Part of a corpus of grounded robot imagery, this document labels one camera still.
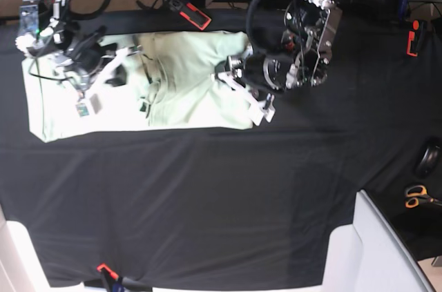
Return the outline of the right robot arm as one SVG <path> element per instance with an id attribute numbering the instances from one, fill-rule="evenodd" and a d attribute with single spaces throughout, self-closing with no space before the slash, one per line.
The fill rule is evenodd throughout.
<path id="1" fill-rule="evenodd" d="M 70 0 L 23 0 L 15 40 L 30 65 L 27 75 L 65 88 L 79 116 L 99 112 L 98 91 L 126 83 L 125 58 L 139 54 L 136 43 L 120 48 L 101 44 L 106 27 L 85 34 L 70 10 Z"/>

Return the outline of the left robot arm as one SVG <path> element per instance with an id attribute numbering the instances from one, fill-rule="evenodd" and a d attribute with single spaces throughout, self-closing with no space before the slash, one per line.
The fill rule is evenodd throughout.
<path id="1" fill-rule="evenodd" d="M 228 56 L 214 74 L 248 102 L 249 118 L 256 126 L 271 122 L 277 95 L 327 79 L 342 17 L 340 5 L 351 0 L 291 0 L 284 13 L 286 29 L 275 45 L 255 36 L 253 20 L 261 1 L 251 0 L 247 10 L 248 46 L 243 53 Z"/>

